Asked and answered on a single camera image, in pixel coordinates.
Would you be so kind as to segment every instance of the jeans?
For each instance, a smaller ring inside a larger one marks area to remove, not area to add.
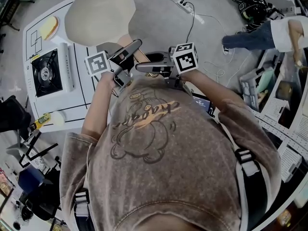
[[[227,49],[246,48],[249,51],[273,49],[275,44],[271,33],[270,21],[266,21],[251,33],[224,36],[222,44]]]

